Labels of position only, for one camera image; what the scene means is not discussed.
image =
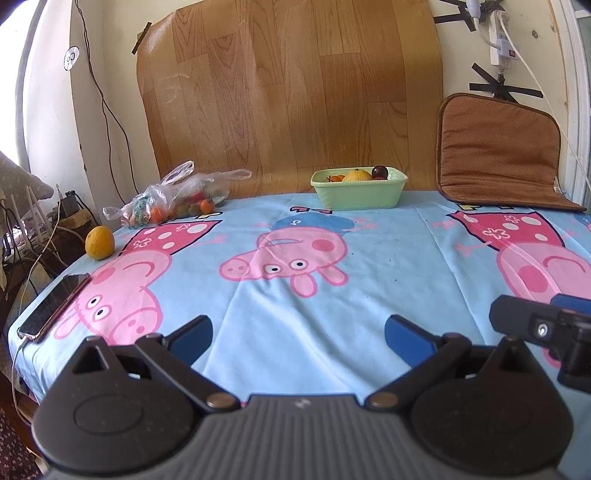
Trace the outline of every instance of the wood-patterned vinyl sheet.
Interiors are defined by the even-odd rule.
[[[148,31],[137,75],[160,174],[249,168],[233,196],[388,165],[435,190],[439,40],[427,0],[203,0]]]

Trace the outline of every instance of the phone screen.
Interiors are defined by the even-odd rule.
[[[90,281],[89,274],[66,275],[18,328],[19,337],[40,340],[40,336],[72,301],[75,294]]]

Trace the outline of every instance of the brown seat cushion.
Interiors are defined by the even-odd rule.
[[[547,113],[468,93],[439,114],[439,191],[452,202],[582,212],[554,189],[560,131]]]

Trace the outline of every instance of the transparent plastic bag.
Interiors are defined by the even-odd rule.
[[[252,172],[245,169],[191,175],[193,170],[191,160],[179,165],[160,183],[148,186],[122,208],[103,208],[105,217],[120,219],[123,226],[142,228],[211,213],[230,195],[231,180],[247,180],[252,176]]]

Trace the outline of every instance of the plastic container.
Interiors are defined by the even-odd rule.
[[[329,210],[369,210],[394,208],[408,177],[396,168],[388,167],[387,180],[327,181],[332,175],[347,175],[358,168],[369,173],[372,167],[333,168],[312,175],[310,184],[315,188],[324,208]]]

